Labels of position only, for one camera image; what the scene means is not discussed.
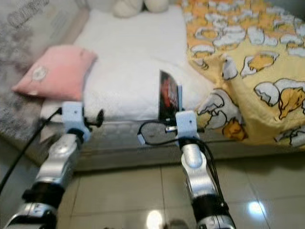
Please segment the pink pillow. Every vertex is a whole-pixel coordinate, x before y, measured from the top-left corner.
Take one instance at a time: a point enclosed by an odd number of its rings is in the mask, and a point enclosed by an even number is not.
[[[72,45],[50,47],[12,90],[39,97],[80,101],[84,77],[96,58],[96,54]]]

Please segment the white mattress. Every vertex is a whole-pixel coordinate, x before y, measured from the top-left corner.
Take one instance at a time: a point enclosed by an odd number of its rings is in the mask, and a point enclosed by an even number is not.
[[[75,44],[99,57],[84,88],[85,115],[91,120],[101,109],[106,121],[157,119],[160,70],[183,85],[187,110],[213,88],[187,63],[185,22],[178,6],[130,19],[92,10]],[[54,107],[56,103],[47,100],[41,116],[49,116]]]

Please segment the yellow blanket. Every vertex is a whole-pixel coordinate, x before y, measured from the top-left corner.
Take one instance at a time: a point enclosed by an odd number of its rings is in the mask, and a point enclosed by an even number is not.
[[[262,0],[183,0],[188,59],[215,89],[198,124],[251,144],[305,144],[305,24]]]

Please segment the stuffed toy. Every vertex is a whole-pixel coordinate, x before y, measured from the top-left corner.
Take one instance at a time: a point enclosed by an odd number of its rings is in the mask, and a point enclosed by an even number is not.
[[[160,13],[168,9],[169,0],[118,0],[113,14],[119,18],[129,18],[140,13],[144,6],[153,13]]]

